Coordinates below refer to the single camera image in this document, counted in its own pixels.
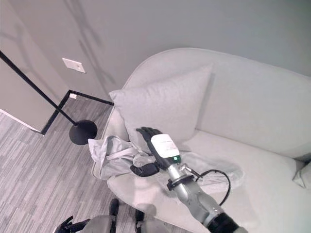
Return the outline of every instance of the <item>gray pillow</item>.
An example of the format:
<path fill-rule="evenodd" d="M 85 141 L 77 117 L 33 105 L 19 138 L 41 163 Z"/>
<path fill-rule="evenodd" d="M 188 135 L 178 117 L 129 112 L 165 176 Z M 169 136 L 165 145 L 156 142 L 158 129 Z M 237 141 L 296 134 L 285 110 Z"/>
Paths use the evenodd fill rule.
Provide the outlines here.
<path fill-rule="evenodd" d="M 176 143 L 190 139 L 211 71 L 212 64 L 142 87 L 110 92 L 130 141 L 149 152 L 136 131 L 142 126 L 159 129 Z"/>

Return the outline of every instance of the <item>crumpled fabric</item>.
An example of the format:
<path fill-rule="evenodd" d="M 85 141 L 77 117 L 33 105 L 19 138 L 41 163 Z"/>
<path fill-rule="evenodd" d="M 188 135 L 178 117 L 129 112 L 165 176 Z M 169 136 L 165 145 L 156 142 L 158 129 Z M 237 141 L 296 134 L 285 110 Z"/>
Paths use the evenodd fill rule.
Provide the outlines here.
<path fill-rule="evenodd" d="M 102 180 L 132 172 L 131 165 L 140 167 L 156 160 L 132 142 L 124 141 L 115 135 L 100 140 L 89 139 L 88 146 L 92 159 L 101 164 Z"/>
<path fill-rule="evenodd" d="M 89 150 L 92 159 L 96 163 L 101 164 L 101 179 L 108 180 L 111 176 L 131 173 L 130 166 L 141 167 L 148 163 L 155 162 L 154 156 L 150 156 L 143 152 L 132 142 L 120 139 L 118 136 L 112 135 L 104 140 L 88 140 Z M 180 151 L 182 163 L 201 174 L 210 169 L 217 169 L 225 172 L 230 179 L 231 189 L 235 189 L 242 185 L 245 173 L 241 168 L 231 162 L 208 158 L 198 155 L 191 151 Z M 153 176 L 160 186 L 169 192 L 166 184 L 170 178 L 168 173 L 160 171 Z M 199 186 L 206 186 L 207 193 L 218 193 L 228 190 L 228 181 L 221 173 L 211 172 L 204 178 L 198 180 Z"/>

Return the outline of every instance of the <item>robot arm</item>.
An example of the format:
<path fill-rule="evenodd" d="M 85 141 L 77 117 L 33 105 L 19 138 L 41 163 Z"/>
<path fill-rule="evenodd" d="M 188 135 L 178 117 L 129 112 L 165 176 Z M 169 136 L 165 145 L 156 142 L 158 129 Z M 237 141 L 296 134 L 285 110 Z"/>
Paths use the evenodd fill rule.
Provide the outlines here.
<path fill-rule="evenodd" d="M 147 142 L 159 167 L 168 172 L 168 189 L 176 192 L 192 216 L 212 233 L 246 233 L 230 218 L 217 202 L 193 181 L 180 165 L 179 151 L 167 134 L 159 130 L 142 127 L 137 129 Z"/>

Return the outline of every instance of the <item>floor lamp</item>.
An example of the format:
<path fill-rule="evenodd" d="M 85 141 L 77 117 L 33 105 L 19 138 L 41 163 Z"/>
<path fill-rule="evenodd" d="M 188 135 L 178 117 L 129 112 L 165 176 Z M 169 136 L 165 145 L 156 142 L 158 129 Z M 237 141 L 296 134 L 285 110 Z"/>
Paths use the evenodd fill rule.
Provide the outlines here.
<path fill-rule="evenodd" d="M 97 134 L 97 127 L 90 120 L 72 120 L 61 108 L 57 106 L 39 87 L 37 87 L 1 50 L 0 58 L 14 70 L 26 83 L 28 83 L 37 93 L 39 93 L 47 102 L 50 103 L 59 113 L 61 113 L 73 126 L 69 131 L 69 137 L 74 144 L 85 145 L 89 138 L 93 139 Z"/>

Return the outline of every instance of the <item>sofa seat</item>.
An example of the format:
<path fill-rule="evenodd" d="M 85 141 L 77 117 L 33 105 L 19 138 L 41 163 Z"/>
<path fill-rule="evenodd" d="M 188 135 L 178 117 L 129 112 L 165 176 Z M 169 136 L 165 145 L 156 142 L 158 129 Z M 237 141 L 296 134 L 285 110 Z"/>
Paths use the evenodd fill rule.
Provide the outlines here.
<path fill-rule="evenodd" d="M 245 171 L 244 184 L 232 190 L 223 208 L 249 232 L 310 232 L 310 192 L 292 181 L 303 166 L 301 162 L 199 130 L 182 147 L 202 156 L 234 162 Z M 108 186 L 127 204 L 160 220 L 191 232 L 208 232 L 153 177 L 124 174 L 111 177 Z M 212 194 L 218 202 L 224 195 Z"/>

